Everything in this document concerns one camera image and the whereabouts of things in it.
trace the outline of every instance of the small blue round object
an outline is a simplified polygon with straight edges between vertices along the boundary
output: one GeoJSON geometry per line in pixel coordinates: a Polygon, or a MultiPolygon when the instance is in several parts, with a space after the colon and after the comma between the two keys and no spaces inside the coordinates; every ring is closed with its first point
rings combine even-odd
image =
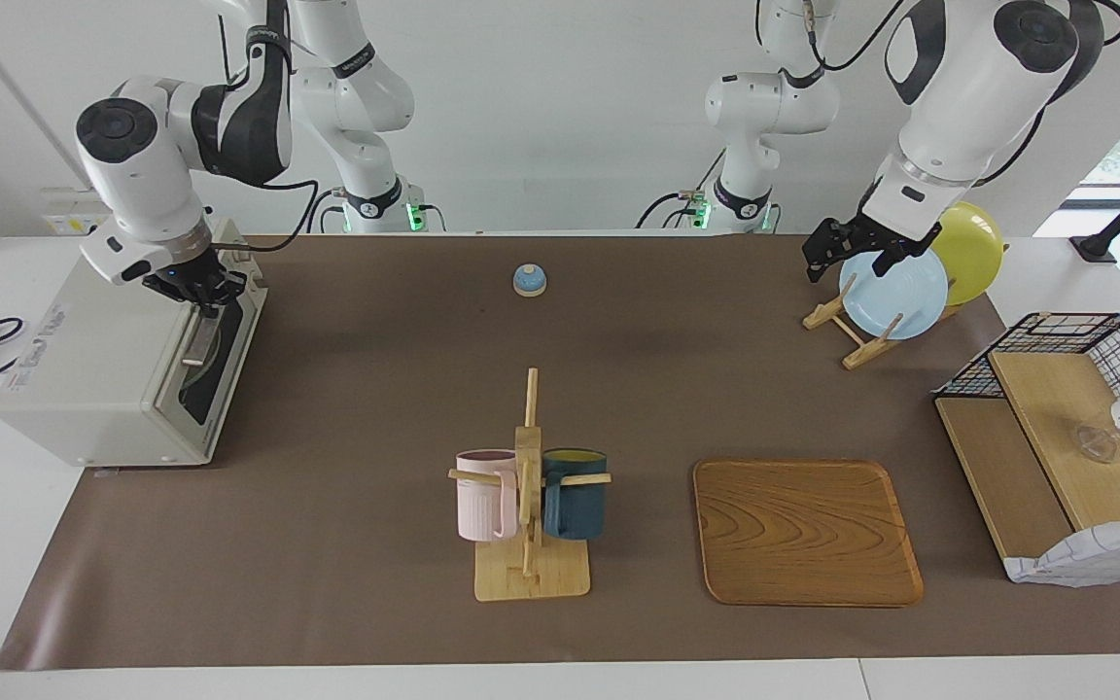
{"type": "Polygon", "coordinates": [[[548,276],[541,267],[526,262],[512,273],[512,288],[521,297],[538,297],[548,289],[548,276]]]}

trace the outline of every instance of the wall outlet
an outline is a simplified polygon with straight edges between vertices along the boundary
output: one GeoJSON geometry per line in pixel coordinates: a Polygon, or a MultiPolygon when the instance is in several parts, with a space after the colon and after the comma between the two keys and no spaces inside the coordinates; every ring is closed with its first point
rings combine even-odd
{"type": "Polygon", "coordinates": [[[88,235],[111,217],[111,209],[97,199],[55,199],[40,214],[55,235],[88,235]]]}

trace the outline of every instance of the wooden shelf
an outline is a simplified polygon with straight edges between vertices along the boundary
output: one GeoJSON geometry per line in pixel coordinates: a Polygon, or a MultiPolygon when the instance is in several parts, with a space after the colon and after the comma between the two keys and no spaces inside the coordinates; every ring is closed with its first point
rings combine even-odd
{"type": "Polygon", "coordinates": [[[1120,521],[1120,447],[1114,464],[1081,455],[1075,427],[1111,427],[1114,395],[1086,355],[992,353],[991,368],[1005,388],[1035,457],[1075,531],[1120,521]]]}
{"type": "Polygon", "coordinates": [[[1001,557],[1039,557],[1074,533],[1004,399],[937,399],[936,409],[1001,557]]]}

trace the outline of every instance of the teal mug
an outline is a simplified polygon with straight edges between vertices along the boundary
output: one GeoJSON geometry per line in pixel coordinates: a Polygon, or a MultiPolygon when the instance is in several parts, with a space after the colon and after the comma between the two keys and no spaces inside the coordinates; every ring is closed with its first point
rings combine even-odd
{"type": "Polygon", "coordinates": [[[608,456],[594,449],[560,448],[542,454],[545,478],[542,500],[542,532],[559,540],[594,540],[604,533],[606,484],[560,486],[567,475],[599,475],[608,472],[608,456]]]}

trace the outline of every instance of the yellow plate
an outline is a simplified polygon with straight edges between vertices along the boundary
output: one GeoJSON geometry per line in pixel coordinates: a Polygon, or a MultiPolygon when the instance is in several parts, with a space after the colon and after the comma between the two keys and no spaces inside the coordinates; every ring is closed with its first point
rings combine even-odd
{"type": "Polygon", "coordinates": [[[948,306],[965,305],[981,296],[1000,271],[1006,245],[1000,226],[974,204],[953,204],[941,216],[943,231],[932,251],[945,263],[950,278],[948,306]]]}

